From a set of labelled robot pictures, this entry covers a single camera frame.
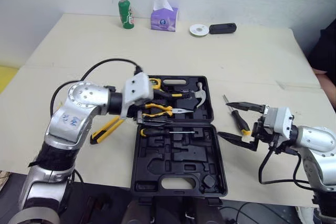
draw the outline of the black toolbox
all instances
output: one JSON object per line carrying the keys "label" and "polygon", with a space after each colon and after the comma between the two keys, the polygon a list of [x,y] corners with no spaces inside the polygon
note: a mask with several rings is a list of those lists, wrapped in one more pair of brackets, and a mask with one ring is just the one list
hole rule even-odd
{"label": "black toolbox", "polygon": [[[223,197],[227,194],[223,161],[219,148],[217,131],[211,121],[214,119],[210,93],[204,76],[149,76],[161,79],[161,89],[167,93],[198,91],[201,82],[206,100],[199,107],[200,99],[166,99],[154,96],[152,103],[170,105],[173,108],[191,109],[193,113],[162,115],[154,119],[171,120],[160,126],[170,131],[195,131],[188,134],[168,136],[141,136],[146,123],[137,129],[131,191],[135,196],[194,196]],[[155,114],[162,110],[150,108],[143,113]],[[193,189],[166,189],[165,178],[184,178],[191,181]]]}

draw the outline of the purple tissue box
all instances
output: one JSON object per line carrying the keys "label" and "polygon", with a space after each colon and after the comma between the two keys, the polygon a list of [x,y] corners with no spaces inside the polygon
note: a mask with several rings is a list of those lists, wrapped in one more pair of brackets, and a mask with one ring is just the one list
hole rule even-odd
{"label": "purple tissue box", "polygon": [[176,31],[176,20],[178,8],[171,10],[162,8],[154,10],[151,15],[151,28],[153,30]]}

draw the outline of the green bottle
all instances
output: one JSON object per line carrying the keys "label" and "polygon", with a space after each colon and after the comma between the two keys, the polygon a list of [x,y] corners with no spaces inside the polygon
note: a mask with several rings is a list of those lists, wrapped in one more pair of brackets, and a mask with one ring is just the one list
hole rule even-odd
{"label": "green bottle", "polygon": [[121,0],[118,3],[120,19],[122,26],[125,29],[131,29],[134,27],[134,17],[130,5],[131,3],[128,0]]}

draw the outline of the black screwdriver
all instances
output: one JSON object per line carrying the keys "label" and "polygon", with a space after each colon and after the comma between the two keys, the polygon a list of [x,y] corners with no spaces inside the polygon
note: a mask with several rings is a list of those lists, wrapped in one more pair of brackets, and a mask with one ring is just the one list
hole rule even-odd
{"label": "black screwdriver", "polygon": [[168,129],[160,130],[156,128],[142,129],[140,131],[141,136],[167,136],[169,134],[187,134],[187,133],[196,133],[195,131],[169,131]]}
{"label": "black screwdriver", "polygon": [[[226,98],[226,96],[224,94],[223,94],[223,98],[224,98],[226,104],[228,104],[229,100]],[[235,119],[235,122],[236,122],[238,128],[240,129],[240,131],[242,132],[242,134],[243,135],[249,135],[251,133],[251,130],[248,127],[247,122],[245,122],[245,120],[239,115],[238,110],[234,110],[231,106],[229,106],[229,107],[231,109],[231,115]]]}

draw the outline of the table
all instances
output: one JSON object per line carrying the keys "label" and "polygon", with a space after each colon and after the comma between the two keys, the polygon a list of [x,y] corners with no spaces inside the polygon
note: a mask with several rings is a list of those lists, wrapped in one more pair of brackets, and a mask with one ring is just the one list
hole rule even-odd
{"label": "table", "polygon": [[[207,76],[218,131],[239,134],[223,93],[231,101],[288,106],[295,125],[336,131],[335,112],[290,29],[238,24],[234,34],[197,38],[188,33],[191,24],[178,22],[172,33],[151,30],[148,19],[135,19],[135,27],[125,30],[118,17],[64,14],[0,95],[0,169],[26,174],[43,142],[56,87],[113,57],[135,60],[148,74]],[[133,70],[122,62],[107,63],[88,80],[120,90]],[[60,92],[55,106],[65,100],[66,92]],[[244,111],[241,115],[250,126],[260,116]],[[89,135],[112,117],[96,116]],[[126,120],[102,144],[85,142],[76,159],[85,182],[130,187],[135,129],[135,123]],[[252,152],[219,142],[228,183],[225,199],[312,206],[311,192],[292,183],[259,184],[266,144]],[[291,177],[296,162],[294,156],[272,156],[264,179]],[[298,178],[306,179],[302,168]]]}

